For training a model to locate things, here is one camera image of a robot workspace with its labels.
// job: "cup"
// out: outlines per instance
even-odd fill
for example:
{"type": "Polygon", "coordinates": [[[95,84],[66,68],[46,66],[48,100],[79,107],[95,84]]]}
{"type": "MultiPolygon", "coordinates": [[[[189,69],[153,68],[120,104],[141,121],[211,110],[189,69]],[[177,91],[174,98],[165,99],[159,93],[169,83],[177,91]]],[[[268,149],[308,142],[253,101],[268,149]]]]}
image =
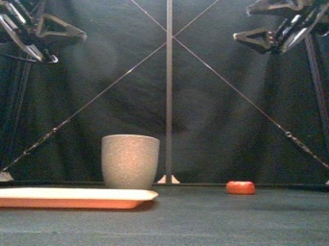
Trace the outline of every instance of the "cup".
{"type": "Polygon", "coordinates": [[[108,188],[150,189],[155,179],[159,140],[146,135],[102,138],[102,174],[108,188]]]}

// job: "dark gray surface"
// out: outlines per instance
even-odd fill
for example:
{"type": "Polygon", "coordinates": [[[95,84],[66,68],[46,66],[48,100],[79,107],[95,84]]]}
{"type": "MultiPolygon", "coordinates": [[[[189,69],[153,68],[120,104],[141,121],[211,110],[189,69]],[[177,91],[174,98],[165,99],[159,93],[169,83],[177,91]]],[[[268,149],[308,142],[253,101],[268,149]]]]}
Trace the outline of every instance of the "dark gray surface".
{"type": "Polygon", "coordinates": [[[130,210],[0,209],[0,245],[328,245],[328,192],[154,190],[130,210]]]}

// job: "metal rod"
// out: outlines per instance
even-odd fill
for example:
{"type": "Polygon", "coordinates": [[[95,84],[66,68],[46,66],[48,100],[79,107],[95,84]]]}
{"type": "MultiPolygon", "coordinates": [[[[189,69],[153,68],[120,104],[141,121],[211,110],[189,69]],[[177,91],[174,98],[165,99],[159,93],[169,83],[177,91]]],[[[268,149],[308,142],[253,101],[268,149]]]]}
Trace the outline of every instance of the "metal rod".
{"type": "Polygon", "coordinates": [[[173,182],[173,0],[167,0],[166,184],[173,182]]]}

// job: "red object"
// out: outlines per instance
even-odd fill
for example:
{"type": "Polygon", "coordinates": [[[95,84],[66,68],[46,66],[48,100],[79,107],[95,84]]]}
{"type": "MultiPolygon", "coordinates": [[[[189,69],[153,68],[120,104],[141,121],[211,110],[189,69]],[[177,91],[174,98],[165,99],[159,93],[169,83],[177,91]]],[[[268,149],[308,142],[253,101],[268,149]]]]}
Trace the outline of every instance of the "red object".
{"type": "Polygon", "coordinates": [[[253,195],[256,193],[256,188],[250,181],[230,181],[226,184],[226,191],[229,194],[253,195]]]}

